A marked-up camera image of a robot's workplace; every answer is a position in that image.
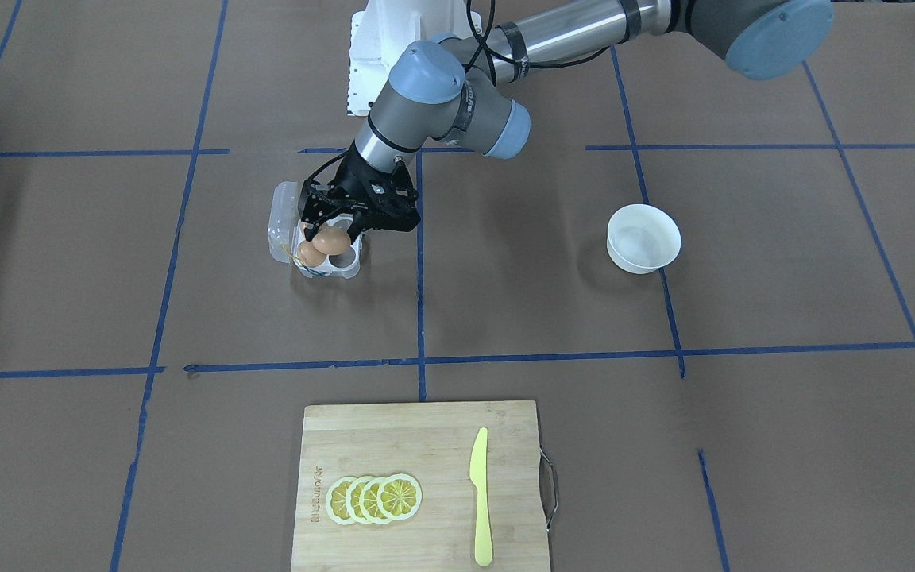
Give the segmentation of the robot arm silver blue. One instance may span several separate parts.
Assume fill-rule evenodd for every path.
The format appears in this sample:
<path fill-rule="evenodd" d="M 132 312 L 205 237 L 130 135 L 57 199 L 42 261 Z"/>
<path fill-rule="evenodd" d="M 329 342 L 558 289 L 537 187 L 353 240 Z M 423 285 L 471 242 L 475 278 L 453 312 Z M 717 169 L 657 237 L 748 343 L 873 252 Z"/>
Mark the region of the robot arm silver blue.
<path fill-rule="evenodd" d="M 303 238 L 312 242 L 340 216 L 351 218 L 349 242 L 368 230 L 416 228 L 418 193 L 407 166 L 428 140 L 490 158 L 518 155 L 530 114 L 499 84 L 667 33 L 686 33 L 734 72 L 768 80 L 806 61 L 833 21 L 828 1 L 571 1 L 468 37 L 420 37 L 389 66 L 352 145 L 334 158 L 330 182 L 312 174 L 301 183 Z"/>

